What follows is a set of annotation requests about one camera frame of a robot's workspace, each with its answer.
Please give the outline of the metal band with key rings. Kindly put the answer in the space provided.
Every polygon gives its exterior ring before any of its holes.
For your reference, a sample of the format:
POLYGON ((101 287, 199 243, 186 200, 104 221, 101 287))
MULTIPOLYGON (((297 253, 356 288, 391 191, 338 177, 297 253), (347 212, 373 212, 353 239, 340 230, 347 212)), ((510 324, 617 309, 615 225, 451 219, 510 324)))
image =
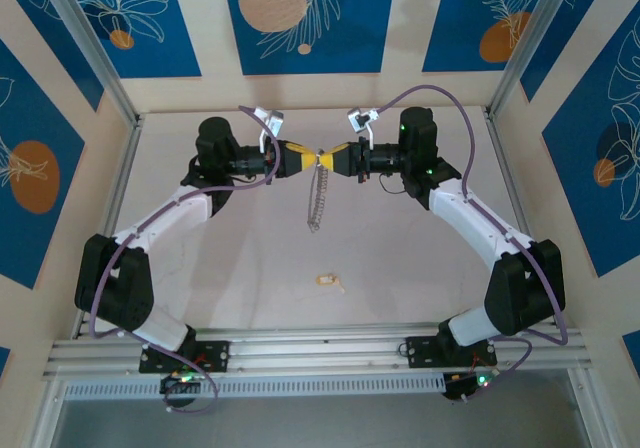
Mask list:
POLYGON ((328 187, 328 170, 317 162, 314 168, 307 207, 307 227, 311 233, 320 229, 328 187))

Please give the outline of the controller board with green light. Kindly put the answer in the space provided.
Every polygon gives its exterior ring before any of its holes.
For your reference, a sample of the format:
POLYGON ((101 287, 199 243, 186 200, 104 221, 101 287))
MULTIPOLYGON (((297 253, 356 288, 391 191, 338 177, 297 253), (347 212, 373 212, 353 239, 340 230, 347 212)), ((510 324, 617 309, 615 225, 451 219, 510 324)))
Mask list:
POLYGON ((195 395, 201 392, 200 381, 193 377, 168 375, 161 379, 159 393, 164 397, 195 395))
POLYGON ((494 378, 491 372, 457 372, 443 375, 445 392, 443 396, 454 402, 473 397, 476 392, 486 388, 494 378))

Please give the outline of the aluminium table edge rail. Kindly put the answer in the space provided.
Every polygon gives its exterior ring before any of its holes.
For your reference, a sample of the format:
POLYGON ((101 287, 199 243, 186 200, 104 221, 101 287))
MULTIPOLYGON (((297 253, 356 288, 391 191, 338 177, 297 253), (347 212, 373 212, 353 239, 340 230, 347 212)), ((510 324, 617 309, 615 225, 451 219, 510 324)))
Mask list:
POLYGON ((495 122, 491 118, 491 113, 488 108, 485 108, 484 119, 487 126, 487 131, 492 142, 493 150, 498 161, 500 172, 502 174, 506 190, 511 202, 512 210, 515 216, 515 227, 525 235, 527 235, 534 243, 539 245, 541 240, 536 240, 531 233, 529 224, 526 220, 521 198, 518 193, 518 187, 515 177, 509 164, 508 157, 506 155, 503 143, 498 133, 495 122))
POLYGON ((123 154, 117 166, 116 177, 109 195, 102 225, 98 231, 101 235, 111 236, 116 232, 144 121, 145 114, 137 117, 137 121, 127 139, 123 154))

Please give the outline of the aluminium frame post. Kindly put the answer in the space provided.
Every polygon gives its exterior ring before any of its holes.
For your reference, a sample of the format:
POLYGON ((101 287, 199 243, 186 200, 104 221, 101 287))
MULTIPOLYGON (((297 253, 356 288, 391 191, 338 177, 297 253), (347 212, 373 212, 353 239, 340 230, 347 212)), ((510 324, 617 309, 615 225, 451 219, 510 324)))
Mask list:
POLYGON ((78 1, 50 0, 50 2, 124 120, 130 127, 135 128, 140 115, 78 1))
POLYGON ((520 79, 529 66, 551 22, 564 0, 538 0, 529 22, 506 64, 496 91, 486 107, 488 120, 495 122, 506 108, 520 79))

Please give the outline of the aluminium mounting rail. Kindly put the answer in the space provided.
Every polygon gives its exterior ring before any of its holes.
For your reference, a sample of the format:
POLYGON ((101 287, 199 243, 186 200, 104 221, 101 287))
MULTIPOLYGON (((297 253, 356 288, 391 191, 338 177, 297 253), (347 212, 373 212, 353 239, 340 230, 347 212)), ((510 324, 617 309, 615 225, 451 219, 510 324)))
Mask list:
MULTIPOLYGON (((391 374, 408 371, 408 361, 398 353, 409 336, 430 336, 429 323, 336 326, 292 329, 203 329, 203 341, 230 344, 228 377, 287 375, 391 374)), ((566 345, 558 346, 531 334, 516 341, 495 343, 498 366, 506 369, 522 358, 524 370, 590 368, 593 365, 579 330, 569 332, 566 345)), ((142 346, 129 337, 93 339, 81 336, 53 343, 43 370, 45 380, 98 379, 135 376, 142 346)))

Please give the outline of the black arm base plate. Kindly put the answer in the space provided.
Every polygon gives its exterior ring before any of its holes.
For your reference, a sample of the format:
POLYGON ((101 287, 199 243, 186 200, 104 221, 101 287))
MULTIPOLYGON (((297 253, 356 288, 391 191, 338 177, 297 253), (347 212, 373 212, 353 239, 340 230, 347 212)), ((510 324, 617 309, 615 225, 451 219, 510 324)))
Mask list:
POLYGON ((470 346, 449 344, 437 336, 412 336, 404 340, 410 368, 471 368, 478 363, 495 366, 497 356, 484 340, 470 346))
MULTIPOLYGON (((228 341, 194 341, 178 354, 207 373, 225 373, 229 361, 229 348, 228 341)), ((143 374, 169 374, 192 371, 192 368, 175 357, 147 348, 142 350, 138 370, 143 374)))

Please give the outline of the aluminium frame leg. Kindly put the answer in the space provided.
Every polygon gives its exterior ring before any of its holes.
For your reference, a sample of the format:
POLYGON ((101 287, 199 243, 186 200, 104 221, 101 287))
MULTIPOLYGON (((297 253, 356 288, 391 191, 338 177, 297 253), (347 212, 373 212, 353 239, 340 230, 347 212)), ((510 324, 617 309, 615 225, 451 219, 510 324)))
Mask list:
POLYGON ((47 381, 24 448, 51 448, 65 400, 67 382, 47 381))
POLYGON ((615 427, 591 369, 569 368, 574 397, 591 448, 618 448, 615 427))

